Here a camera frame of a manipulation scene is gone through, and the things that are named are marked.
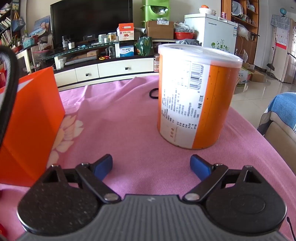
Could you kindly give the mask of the wooden shelf unit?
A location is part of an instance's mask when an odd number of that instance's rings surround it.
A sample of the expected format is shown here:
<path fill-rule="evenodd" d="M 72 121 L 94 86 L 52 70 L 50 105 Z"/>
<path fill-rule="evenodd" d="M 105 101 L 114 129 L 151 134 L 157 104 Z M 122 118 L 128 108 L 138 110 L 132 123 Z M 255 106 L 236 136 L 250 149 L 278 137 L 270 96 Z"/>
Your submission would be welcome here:
<path fill-rule="evenodd" d="M 238 3 L 242 7 L 241 14 L 233 12 L 232 3 Z M 238 24 L 238 27 L 243 27 L 243 31 L 248 31 L 248 39 L 238 35 L 235 45 L 235 53 L 242 57 L 243 53 L 248 54 L 247 62 L 254 64 L 257 41 L 259 37 L 259 1 L 231 1 L 221 0 L 221 16 L 226 14 L 226 19 Z"/>

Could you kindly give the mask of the green plastic bag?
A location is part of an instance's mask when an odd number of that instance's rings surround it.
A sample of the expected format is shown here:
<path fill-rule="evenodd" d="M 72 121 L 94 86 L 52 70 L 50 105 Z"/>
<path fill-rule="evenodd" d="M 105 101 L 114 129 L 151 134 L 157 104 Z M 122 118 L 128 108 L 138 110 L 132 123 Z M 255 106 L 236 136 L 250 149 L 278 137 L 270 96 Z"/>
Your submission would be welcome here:
<path fill-rule="evenodd" d="M 139 37 L 135 47 L 139 56 L 149 56 L 152 49 L 152 38 L 147 36 Z"/>

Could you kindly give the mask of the brown cardboard box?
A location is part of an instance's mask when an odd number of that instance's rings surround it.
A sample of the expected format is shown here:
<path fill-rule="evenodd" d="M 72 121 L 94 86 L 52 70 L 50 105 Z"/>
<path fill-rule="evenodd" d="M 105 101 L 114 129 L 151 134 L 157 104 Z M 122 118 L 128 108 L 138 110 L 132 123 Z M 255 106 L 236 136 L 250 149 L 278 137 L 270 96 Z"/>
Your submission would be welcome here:
<path fill-rule="evenodd" d="M 169 39 L 174 38 L 174 22 L 169 22 L 168 25 L 157 24 L 157 21 L 147 21 L 145 23 L 147 36 L 153 39 Z"/>

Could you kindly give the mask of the blue globe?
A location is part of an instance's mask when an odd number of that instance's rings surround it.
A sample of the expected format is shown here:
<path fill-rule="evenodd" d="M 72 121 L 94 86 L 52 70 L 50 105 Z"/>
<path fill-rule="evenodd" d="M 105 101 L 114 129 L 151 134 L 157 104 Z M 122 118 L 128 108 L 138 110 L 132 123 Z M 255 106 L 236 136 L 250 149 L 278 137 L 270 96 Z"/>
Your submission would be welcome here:
<path fill-rule="evenodd" d="M 287 15 L 287 10 L 285 8 L 280 8 L 280 14 L 285 17 Z"/>

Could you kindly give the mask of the white bowl with orange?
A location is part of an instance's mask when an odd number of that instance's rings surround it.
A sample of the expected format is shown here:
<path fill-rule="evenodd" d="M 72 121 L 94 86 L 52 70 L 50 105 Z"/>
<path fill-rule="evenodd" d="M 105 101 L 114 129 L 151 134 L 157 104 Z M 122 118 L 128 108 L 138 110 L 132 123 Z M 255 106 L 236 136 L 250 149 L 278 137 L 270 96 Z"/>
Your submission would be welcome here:
<path fill-rule="evenodd" d="M 199 8 L 199 13 L 201 14 L 208 14 L 208 15 L 213 15 L 215 16 L 216 15 L 216 11 L 209 8 L 207 5 L 201 5 Z"/>

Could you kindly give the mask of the blue white box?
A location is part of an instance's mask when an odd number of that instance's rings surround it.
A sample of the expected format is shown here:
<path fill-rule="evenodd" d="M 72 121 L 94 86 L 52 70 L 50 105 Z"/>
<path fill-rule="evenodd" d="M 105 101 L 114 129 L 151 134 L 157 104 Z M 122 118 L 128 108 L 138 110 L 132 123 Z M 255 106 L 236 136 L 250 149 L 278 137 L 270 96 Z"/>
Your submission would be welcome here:
<path fill-rule="evenodd" d="M 130 57 L 134 55 L 134 46 L 120 46 L 119 43 L 115 44 L 115 56 L 116 58 Z"/>

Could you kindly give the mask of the blue striped bed cover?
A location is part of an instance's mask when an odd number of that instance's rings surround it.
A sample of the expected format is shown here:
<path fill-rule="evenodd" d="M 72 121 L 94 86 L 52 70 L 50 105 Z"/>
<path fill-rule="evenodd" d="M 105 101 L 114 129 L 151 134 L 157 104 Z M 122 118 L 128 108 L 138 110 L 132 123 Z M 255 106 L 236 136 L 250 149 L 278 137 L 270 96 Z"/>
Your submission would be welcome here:
<path fill-rule="evenodd" d="M 264 136 L 273 122 L 295 141 L 295 92 L 274 97 L 263 113 L 257 130 Z"/>

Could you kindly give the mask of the white TV cabinet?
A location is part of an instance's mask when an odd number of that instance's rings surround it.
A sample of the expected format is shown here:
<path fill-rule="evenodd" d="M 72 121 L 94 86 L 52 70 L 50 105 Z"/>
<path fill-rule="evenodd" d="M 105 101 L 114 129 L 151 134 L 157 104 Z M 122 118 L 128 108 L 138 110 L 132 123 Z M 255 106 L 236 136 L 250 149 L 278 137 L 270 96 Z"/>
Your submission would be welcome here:
<path fill-rule="evenodd" d="M 59 91 L 150 75 L 158 75 L 154 71 L 154 58 L 141 56 L 88 61 L 54 74 Z"/>

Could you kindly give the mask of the black flat screen television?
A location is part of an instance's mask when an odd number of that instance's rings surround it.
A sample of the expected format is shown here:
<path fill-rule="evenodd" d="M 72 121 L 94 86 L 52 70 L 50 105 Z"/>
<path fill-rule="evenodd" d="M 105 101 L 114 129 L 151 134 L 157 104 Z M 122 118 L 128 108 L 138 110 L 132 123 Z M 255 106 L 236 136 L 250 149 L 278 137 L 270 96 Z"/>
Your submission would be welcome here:
<path fill-rule="evenodd" d="M 64 36 L 78 43 L 132 23 L 132 1 L 58 1 L 50 5 L 50 18 L 53 45 L 60 48 Z"/>

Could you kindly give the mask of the orange white canister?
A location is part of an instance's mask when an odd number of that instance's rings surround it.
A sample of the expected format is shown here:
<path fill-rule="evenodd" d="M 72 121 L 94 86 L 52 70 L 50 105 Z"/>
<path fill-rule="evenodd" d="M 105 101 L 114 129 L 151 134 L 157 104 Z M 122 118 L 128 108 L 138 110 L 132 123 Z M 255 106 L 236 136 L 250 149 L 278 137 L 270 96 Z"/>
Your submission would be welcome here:
<path fill-rule="evenodd" d="M 169 143 L 191 150 L 217 142 L 243 60 L 217 49 L 162 44 L 157 128 Z"/>

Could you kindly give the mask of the orange cardboard box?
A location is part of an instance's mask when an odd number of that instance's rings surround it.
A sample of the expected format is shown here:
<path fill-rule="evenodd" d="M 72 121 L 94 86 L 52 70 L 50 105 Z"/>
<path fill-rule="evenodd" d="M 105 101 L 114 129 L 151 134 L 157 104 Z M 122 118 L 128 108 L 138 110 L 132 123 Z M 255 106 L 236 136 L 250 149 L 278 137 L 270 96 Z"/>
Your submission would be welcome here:
<path fill-rule="evenodd" d="M 51 67 L 20 78 L 1 145 L 1 183 L 32 186 L 47 168 L 65 110 Z"/>

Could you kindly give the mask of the black bookshelf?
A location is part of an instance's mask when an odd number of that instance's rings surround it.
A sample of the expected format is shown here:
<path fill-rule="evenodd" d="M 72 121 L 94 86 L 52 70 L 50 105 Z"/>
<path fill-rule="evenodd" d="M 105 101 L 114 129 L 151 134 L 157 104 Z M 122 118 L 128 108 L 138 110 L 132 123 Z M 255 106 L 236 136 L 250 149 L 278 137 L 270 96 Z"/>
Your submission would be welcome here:
<path fill-rule="evenodd" d="M 13 31 L 13 20 L 20 19 L 21 1 L 1 0 L 0 5 L 0 32 L 1 45 L 12 48 L 15 45 L 18 32 Z"/>

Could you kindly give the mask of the orange white medicine box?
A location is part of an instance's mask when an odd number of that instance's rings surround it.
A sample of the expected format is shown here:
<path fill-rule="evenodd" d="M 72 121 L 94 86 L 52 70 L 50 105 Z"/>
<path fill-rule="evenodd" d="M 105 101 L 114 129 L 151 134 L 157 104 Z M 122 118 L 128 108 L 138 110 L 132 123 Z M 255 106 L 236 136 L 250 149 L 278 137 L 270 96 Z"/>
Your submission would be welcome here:
<path fill-rule="evenodd" d="M 117 35 L 119 37 L 119 41 L 134 40 L 134 24 L 133 23 L 119 24 L 117 28 Z"/>

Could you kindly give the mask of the green stacking bins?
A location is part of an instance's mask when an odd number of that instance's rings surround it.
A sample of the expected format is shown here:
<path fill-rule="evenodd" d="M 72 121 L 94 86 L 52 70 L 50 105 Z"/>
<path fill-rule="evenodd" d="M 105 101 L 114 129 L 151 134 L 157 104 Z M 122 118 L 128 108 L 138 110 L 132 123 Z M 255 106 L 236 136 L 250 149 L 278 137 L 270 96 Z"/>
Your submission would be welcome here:
<path fill-rule="evenodd" d="M 146 22 L 158 19 L 170 20 L 170 0 L 143 0 L 142 7 L 142 25 Z"/>

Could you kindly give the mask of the white mini fridge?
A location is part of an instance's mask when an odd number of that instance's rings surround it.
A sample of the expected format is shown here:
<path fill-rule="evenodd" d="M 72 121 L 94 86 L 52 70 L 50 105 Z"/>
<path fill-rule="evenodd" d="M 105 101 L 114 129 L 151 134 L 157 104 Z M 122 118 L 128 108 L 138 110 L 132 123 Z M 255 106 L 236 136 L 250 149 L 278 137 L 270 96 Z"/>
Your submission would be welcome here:
<path fill-rule="evenodd" d="M 185 25 L 195 31 L 195 38 L 203 47 L 234 54 L 238 24 L 209 14 L 184 16 Z"/>

